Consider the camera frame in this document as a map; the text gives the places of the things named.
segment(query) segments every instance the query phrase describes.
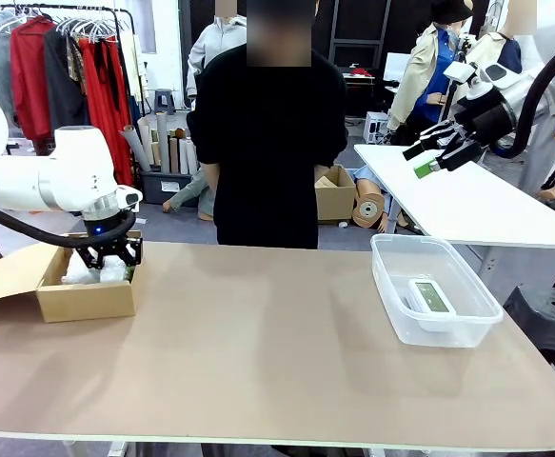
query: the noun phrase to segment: person in black shirt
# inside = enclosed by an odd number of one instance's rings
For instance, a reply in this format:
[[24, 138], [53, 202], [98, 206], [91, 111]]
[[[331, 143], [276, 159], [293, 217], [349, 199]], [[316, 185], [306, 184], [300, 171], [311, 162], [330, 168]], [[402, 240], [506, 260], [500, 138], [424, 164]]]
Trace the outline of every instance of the person in black shirt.
[[248, 44], [201, 75], [188, 128], [218, 243], [317, 248], [315, 182], [347, 146], [343, 75], [310, 48], [315, 0], [248, 0]]

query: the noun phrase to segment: black hat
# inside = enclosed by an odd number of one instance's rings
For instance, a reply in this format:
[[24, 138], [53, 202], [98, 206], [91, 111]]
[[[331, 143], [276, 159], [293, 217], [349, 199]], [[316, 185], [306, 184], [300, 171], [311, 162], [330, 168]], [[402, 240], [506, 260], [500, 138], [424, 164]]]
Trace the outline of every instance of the black hat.
[[465, 21], [473, 14], [464, 0], [433, 0], [431, 2], [431, 20], [438, 24], [454, 24]]
[[316, 0], [248, 0], [248, 16], [313, 22], [315, 5]]

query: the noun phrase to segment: device screen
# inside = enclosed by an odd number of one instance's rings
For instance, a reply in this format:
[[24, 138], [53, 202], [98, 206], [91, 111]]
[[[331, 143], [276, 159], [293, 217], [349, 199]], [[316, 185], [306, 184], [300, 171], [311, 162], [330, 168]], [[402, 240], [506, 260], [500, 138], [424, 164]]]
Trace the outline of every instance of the device screen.
[[448, 312], [448, 308], [438, 295], [436, 288], [430, 283], [418, 283], [417, 286], [421, 291], [421, 295], [426, 300], [429, 309], [433, 312]]

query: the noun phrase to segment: brown tabletop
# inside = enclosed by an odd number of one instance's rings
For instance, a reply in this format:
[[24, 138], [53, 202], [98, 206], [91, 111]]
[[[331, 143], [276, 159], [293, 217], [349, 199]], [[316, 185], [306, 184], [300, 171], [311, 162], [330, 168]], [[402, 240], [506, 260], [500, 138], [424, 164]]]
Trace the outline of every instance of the brown tabletop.
[[506, 318], [402, 344], [368, 253], [146, 243], [134, 318], [0, 301], [0, 435], [555, 449], [555, 374]]

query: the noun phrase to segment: black storage bin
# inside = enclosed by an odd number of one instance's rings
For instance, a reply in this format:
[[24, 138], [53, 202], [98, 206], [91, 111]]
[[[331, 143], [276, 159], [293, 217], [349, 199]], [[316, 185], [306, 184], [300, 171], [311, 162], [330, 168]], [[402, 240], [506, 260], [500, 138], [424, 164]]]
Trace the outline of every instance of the black storage bin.
[[[151, 205], [163, 205], [178, 190], [188, 184], [192, 176], [189, 174], [162, 173], [160, 167], [152, 166], [153, 171], [140, 171], [144, 186], [144, 202]], [[197, 208], [199, 199], [188, 200], [184, 206]]]

